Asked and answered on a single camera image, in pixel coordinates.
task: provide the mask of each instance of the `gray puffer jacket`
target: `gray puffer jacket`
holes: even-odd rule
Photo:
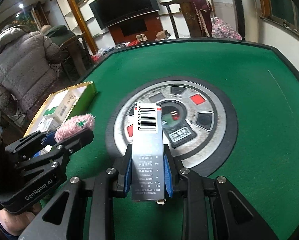
[[[30,32],[23,25],[3,31],[0,34],[2,111],[15,115],[22,110],[32,119],[48,95],[58,90],[57,74],[49,63],[60,62],[59,47],[43,33]]]

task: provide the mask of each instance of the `pink fuzzy cloth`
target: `pink fuzzy cloth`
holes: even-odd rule
[[[55,141],[59,143],[84,129],[93,130],[94,125],[95,117],[91,114],[73,116],[57,129],[55,133]]]

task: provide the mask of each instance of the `open box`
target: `open box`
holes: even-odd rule
[[[54,130],[72,116],[84,114],[96,93],[94,82],[88,81],[49,95],[24,137],[38,130]]]

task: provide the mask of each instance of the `barcode label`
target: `barcode label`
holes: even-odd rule
[[[64,114],[64,112],[66,111],[67,106],[64,106],[62,111],[60,111],[59,115],[62,116]]]
[[[157,130],[156,108],[139,108],[137,130],[139,131]]]

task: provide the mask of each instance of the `flat screen tv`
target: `flat screen tv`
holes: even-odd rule
[[[156,0],[95,0],[90,3],[101,29],[130,18],[159,11]]]

